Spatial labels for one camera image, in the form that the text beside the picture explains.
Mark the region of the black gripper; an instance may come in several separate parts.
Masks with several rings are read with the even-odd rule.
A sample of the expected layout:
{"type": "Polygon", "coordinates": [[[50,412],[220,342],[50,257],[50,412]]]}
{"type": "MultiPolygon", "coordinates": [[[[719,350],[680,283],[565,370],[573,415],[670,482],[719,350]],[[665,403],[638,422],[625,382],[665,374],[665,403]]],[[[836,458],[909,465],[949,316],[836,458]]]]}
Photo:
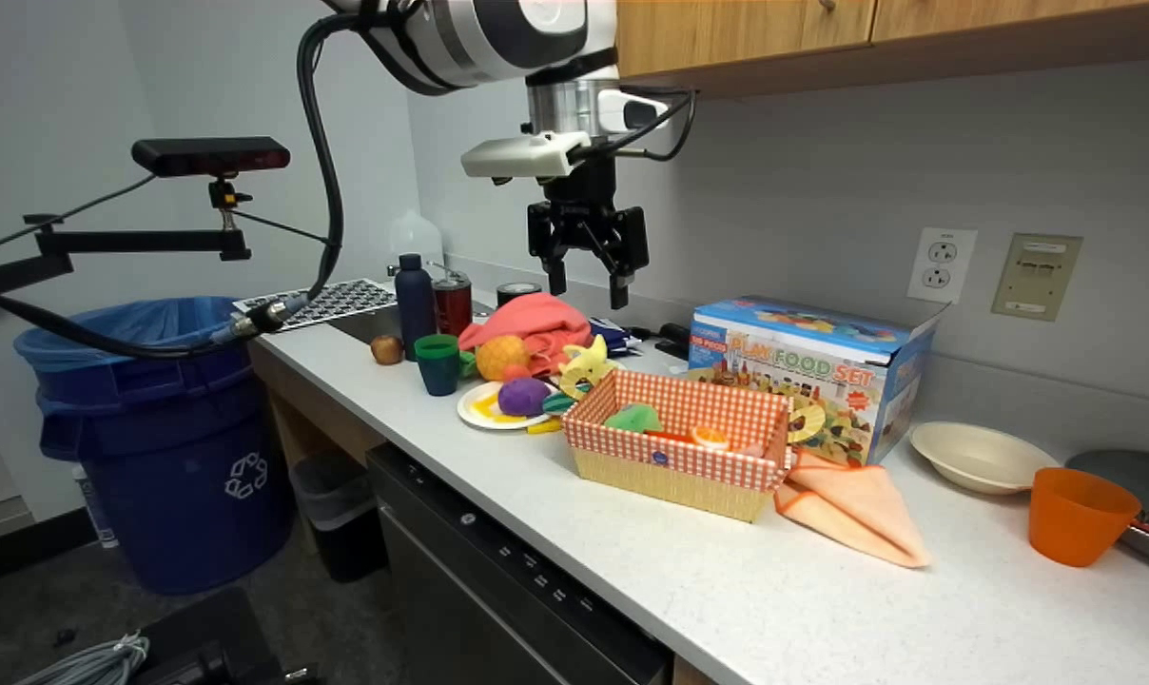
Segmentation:
{"type": "Polygon", "coordinates": [[[617,211],[617,160],[592,157],[553,178],[530,205],[530,256],[548,269],[548,290],[567,294],[565,256],[581,246],[608,269],[608,308],[629,303],[630,273],[649,261],[644,211],[617,211]]]}

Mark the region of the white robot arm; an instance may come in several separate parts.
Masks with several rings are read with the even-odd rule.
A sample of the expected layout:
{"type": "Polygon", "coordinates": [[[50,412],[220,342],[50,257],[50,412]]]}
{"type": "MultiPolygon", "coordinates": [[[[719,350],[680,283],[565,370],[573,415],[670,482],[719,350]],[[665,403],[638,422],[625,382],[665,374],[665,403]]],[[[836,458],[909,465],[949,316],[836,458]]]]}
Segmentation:
{"type": "Polygon", "coordinates": [[[493,185],[538,178],[530,256],[548,290],[567,290],[565,256],[589,250],[608,273],[608,303],[629,303],[629,283],[649,261],[638,211],[617,211],[617,160],[655,160],[649,134],[670,134],[675,160],[698,118],[693,90],[638,90],[617,67],[617,0],[325,0],[298,43],[298,90],[315,146],[329,246],[315,283],[343,250],[343,189],[315,98],[315,66],[332,33],[359,33],[396,85],[414,94],[452,94],[474,85],[523,81],[530,118],[510,136],[461,157],[468,178],[493,185]]]}

